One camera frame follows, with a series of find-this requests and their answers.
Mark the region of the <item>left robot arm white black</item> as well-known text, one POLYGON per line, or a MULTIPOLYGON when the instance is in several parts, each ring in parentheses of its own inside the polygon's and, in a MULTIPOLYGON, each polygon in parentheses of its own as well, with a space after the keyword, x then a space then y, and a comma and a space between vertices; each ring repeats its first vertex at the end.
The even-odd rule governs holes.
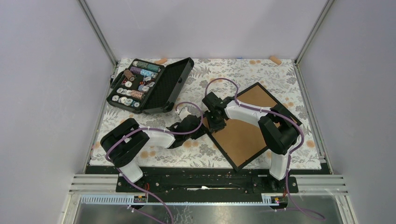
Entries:
POLYGON ((187 107, 176 110, 181 121, 160 129, 143 127, 133 118, 129 118, 106 134, 100 144, 105 150, 105 159, 111 162, 126 178, 127 186, 134 192, 144 188, 143 172, 135 156, 144 147, 180 147, 189 139, 197 139, 206 134, 203 125, 203 113, 192 115, 187 107))

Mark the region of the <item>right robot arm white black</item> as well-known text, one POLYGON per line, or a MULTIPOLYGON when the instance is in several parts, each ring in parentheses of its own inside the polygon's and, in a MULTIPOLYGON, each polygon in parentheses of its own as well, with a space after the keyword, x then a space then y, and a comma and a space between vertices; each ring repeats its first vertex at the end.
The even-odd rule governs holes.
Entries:
POLYGON ((286 187, 285 177, 290 166, 289 154, 296 144, 301 129, 290 115, 282 114, 281 105, 276 107, 258 107, 238 101, 236 98, 221 99, 213 92, 205 95, 202 102, 207 107, 206 120, 211 133, 226 127, 226 120, 234 119, 260 128, 263 139, 272 151, 268 179, 269 189, 280 192, 286 187))

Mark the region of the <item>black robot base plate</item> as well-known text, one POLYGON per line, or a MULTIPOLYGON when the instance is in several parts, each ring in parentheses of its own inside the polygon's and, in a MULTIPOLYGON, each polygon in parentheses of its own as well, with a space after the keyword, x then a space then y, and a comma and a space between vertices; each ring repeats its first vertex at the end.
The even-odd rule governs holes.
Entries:
POLYGON ((87 175, 116 175, 117 193, 146 191, 164 201, 176 200, 235 200, 253 201, 262 193, 286 194, 286 181, 270 177, 267 169, 243 169, 236 172, 224 168, 154 168, 143 167, 143 177, 133 187, 110 166, 87 166, 87 175))

